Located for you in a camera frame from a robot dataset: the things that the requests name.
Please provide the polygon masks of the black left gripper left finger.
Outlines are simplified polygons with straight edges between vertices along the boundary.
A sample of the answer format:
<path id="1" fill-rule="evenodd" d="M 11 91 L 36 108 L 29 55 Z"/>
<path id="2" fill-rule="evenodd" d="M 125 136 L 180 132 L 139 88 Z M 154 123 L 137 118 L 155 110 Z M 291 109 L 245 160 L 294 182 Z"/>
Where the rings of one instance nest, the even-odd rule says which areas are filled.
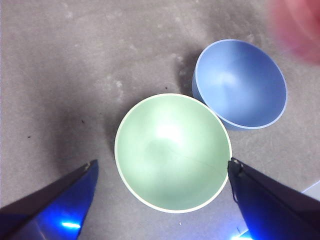
<path id="1" fill-rule="evenodd" d="M 0 209 L 2 240 L 76 240 L 99 176 L 92 160 L 46 187 Z"/>

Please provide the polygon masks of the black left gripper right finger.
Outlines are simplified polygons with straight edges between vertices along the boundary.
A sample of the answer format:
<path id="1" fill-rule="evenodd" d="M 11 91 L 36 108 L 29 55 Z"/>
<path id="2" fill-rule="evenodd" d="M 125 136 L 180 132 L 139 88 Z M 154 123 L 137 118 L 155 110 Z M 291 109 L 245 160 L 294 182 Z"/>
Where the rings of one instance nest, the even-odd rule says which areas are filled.
<path id="1" fill-rule="evenodd" d="M 318 240 L 320 202 L 236 158 L 227 164 L 232 197 L 254 240 Z"/>

